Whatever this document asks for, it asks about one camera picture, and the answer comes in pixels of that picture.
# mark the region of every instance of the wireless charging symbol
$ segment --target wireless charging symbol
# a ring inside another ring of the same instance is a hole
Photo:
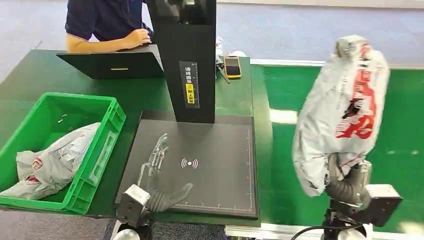
[[[187,160],[187,159],[183,158],[183,159],[181,160],[181,167],[182,167],[183,169],[185,169],[185,168],[187,168],[187,167],[197,169],[197,168],[198,168],[198,166],[199,166],[199,161],[198,161],[197,159],[194,159],[193,161],[189,161],[189,160]]]

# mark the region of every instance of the crumpled plastic bag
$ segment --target crumpled plastic bag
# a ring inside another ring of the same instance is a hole
[[[328,182],[328,156],[337,153],[338,180],[374,148],[390,70],[361,36],[340,38],[299,113],[292,159],[305,193],[320,195]]]
[[[74,179],[99,126],[97,122],[76,129],[44,151],[18,152],[19,182],[0,192],[0,196],[38,200],[62,190]]]

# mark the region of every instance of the black vertical column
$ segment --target black vertical column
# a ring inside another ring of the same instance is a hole
[[[216,0],[148,0],[178,122],[215,122]]]

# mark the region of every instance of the person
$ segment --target person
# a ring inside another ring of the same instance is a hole
[[[153,31],[142,21],[145,0],[68,0],[66,49],[104,53],[151,43]],[[94,35],[99,42],[91,42]]]

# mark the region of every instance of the gray carpet floor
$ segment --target gray carpet floor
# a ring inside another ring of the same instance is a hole
[[[65,48],[66,0],[0,0],[0,83],[31,49]],[[391,64],[424,64],[424,11],[219,4],[224,52],[254,59],[325,60],[339,37],[358,34]],[[0,211],[0,239],[103,240],[108,219]],[[222,240],[223,226],[159,223],[156,240]]]

